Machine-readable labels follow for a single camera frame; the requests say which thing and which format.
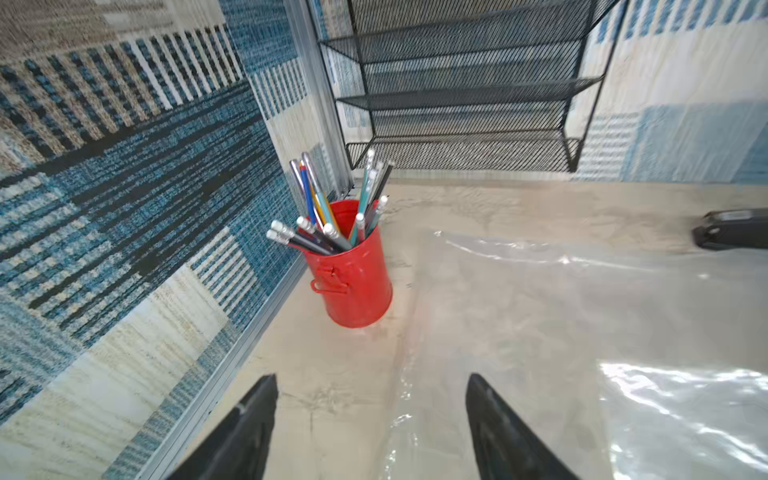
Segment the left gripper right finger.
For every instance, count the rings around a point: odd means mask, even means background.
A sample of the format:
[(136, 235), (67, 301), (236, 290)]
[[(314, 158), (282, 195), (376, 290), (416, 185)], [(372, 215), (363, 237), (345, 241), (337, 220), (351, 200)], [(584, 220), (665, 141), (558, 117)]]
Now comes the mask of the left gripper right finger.
[(465, 407), (482, 480), (577, 480), (478, 373), (470, 375)]

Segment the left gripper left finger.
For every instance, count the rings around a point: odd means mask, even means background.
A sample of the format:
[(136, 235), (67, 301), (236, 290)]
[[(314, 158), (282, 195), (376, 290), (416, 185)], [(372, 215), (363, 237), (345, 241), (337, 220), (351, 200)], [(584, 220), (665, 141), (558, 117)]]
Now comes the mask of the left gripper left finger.
[(171, 479), (253, 479), (264, 476), (279, 396), (276, 374), (262, 376)]

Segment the clear plastic vacuum bag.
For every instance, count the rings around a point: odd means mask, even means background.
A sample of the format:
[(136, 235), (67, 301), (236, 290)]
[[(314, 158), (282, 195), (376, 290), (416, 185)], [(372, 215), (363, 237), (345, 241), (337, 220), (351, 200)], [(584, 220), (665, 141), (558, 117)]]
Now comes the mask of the clear plastic vacuum bag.
[(477, 479), (521, 420), (580, 479), (767, 475), (767, 256), (420, 241), (380, 479)]

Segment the red pen cup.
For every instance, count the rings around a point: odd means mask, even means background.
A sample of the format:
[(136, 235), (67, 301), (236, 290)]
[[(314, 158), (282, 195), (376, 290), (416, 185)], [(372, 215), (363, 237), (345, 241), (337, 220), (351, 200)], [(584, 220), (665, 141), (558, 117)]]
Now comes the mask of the red pen cup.
[(363, 328), (384, 316), (393, 298), (393, 287), (379, 228), (349, 251), (331, 256), (304, 251), (303, 256), (313, 275), (311, 288), (321, 295), (326, 312), (336, 324)]

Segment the pens in cup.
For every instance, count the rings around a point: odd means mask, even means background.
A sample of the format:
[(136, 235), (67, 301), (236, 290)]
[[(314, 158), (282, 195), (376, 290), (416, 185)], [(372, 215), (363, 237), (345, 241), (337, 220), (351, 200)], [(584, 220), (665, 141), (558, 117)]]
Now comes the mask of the pens in cup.
[(272, 221), (266, 238), (315, 256), (338, 256), (370, 247), (378, 239), (379, 223), (389, 205), (384, 188), (394, 164), (378, 161), (373, 150), (367, 151), (364, 160), (358, 196), (336, 202), (325, 194), (308, 153), (304, 152), (299, 160), (292, 160), (291, 171), (305, 201), (306, 214), (299, 216), (293, 227)]

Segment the black stapler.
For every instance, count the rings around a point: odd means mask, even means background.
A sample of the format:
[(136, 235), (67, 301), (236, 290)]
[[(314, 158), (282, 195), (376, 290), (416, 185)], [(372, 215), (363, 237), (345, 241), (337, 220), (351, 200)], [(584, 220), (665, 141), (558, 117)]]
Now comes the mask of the black stapler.
[(694, 244), (707, 250), (767, 248), (767, 209), (711, 211), (692, 229)]

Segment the black mesh shelf rack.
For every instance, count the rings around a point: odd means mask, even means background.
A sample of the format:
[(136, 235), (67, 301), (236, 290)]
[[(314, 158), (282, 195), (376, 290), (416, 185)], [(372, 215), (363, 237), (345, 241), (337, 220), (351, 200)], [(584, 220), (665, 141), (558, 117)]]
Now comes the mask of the black mesh shelf rack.
[(574, 174), (622, 1), (312, 1), (350, 166)]

